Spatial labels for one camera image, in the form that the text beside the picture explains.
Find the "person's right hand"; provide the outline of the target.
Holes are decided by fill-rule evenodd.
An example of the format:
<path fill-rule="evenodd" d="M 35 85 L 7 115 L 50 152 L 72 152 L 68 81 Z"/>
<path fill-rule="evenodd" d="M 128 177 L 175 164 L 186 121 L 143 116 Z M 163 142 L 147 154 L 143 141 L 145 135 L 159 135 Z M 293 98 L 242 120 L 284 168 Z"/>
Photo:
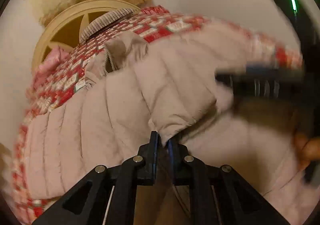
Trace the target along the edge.
<path fill-rule="evenodd" d="M 308 138 L 303 133 L 297 133 L 293 137 L 293 146 L 298 161 L 298 170 L 304 170 L 312 161 L 320 159 L 319 137 Z"/>

